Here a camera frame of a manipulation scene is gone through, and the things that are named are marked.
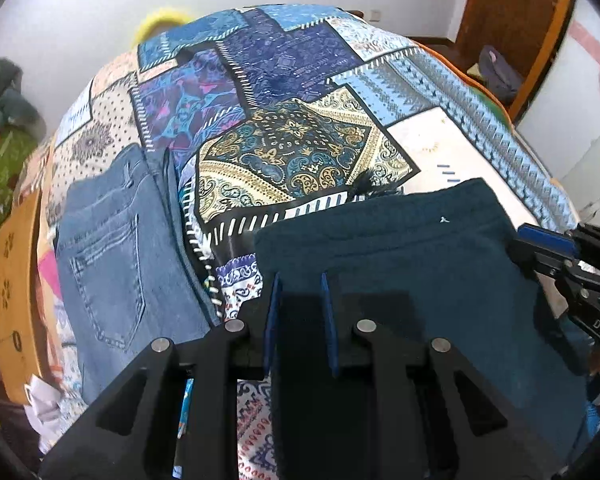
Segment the green object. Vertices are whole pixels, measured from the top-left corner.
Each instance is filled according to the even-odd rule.
[[[35,147],[36,141],[16,128],[7,126],[0,135],[0,225],[11,212],[13,189],[25,159]]]
[[[476,94],[480,100],[487,105],[487,107],[489,108],[489,110],[491,110],[494,115],[498,118],[498,120],[504,124],[505,126],[508,127],[509,124],[509,120],[507,119],[506,115],[503,113],[502,108],[500,108],[496,103],[493,102],[493,100],[488,97],[487,94],[485,94],[484,92],[482,92],[481,90],[478,90],[477,88],[474,88],[471,85],[467,85],[469,87],[469,89]]]

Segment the patterned bed sheet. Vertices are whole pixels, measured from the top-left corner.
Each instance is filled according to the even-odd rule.
[[[404,192],[482,176],[516,218],[576,225],[563,190],[448,67],[336,7],[216,12],[100,70],[46,145],[45,174],[27,175],[43,186],[38,258],[47,267],[70,184],[105,171],[133,142],[173,151],[196,272],[224,319],[260,293],[254,232],[364,200],[352,192],[364,176]],[[65,431],[85,405],[73,332],[51,289],[44,310],[60,346]],[[241,479],[277,478],[269,393],[268,381],[238,384]]]

